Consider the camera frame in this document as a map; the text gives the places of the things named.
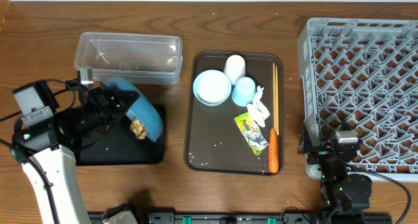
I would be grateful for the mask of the dark blue large bowl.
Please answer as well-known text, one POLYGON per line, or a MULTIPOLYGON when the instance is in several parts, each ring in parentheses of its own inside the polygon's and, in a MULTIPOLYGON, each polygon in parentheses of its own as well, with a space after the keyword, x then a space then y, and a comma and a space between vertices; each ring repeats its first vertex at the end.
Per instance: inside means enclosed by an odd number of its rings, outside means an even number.
POLYGON ((102 86, 105 89, 111 90, 120 90, 120 91, 136 91, 139 93, 140 97, 133 103, 126 113, 126 116, 131 120, 131 122, 138 118, 141 123, 144 124, 145 128, 148 130, 147 137, 156 142, 157 139, 161 136, 163 132, 163 121, 158 114, 157 110, 153 105, 147 100, 147 98, 134 86, 130 81, 112 77, 108 80, 102 82, 102 86))

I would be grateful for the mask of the brown food scrap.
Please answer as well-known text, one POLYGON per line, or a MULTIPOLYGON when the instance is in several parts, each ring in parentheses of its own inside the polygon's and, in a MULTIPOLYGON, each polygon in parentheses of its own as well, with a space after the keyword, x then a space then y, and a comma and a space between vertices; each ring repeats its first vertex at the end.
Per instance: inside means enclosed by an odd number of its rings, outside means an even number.
POLYGON ((138 118, 135 118, 130 124, 130 130, 134 132, 135 137, 139 140, 144 140, 147 137, 148 130, 138 118))

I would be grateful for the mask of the light blue small bowl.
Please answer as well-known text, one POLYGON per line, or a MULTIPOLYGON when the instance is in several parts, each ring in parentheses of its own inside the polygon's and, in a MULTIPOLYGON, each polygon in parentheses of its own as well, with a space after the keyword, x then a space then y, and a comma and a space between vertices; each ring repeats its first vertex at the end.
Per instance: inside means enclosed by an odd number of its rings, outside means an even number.
POLYGON ((193 82, 193 93, 206 106, 219 106, 231 94, 231 81, 221 71, 207 70, 193 82))

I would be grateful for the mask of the pile of white rice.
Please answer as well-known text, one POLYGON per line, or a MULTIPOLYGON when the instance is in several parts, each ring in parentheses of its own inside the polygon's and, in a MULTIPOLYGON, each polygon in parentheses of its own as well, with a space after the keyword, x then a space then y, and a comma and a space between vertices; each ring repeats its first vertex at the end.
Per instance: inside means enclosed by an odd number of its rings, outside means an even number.
POLYGON ((229 92, 230 83, 223 76, 208 74, 199 84, 198 97, 207 104, 218 104, 224 101, 229 92))

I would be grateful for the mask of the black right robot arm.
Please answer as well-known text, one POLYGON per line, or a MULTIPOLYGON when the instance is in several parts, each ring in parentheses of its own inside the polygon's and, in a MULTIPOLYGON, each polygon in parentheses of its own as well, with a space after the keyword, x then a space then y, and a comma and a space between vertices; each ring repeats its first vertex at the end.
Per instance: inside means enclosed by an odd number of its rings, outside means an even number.
POLYGON ((329 206, 316 218, 317 223, 364 223, 363 211, 370 207, 372 181, 362 174, 349 174, 347 162, 356 157, 362 140, 346 123, 342 130, 316 146, 307 126, 302 126, 297 153, 307 156, 309 165, 321 169, 321 196, 329 206))

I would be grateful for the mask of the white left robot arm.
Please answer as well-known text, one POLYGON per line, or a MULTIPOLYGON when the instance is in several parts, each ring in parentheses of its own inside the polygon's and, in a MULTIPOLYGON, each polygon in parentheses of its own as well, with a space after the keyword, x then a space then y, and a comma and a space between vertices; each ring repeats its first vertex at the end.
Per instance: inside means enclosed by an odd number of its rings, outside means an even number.
POLYGON ((22 112, 12 145, 16 159, 29 178, 44 223, 89 223, 76 179, 75 152, 81 140, 100 127, 119 122, 140 97, 136 90, 87 89, 65 83, 82 104, 57 111, 58 103, 46 80, 13 91, 22 112))

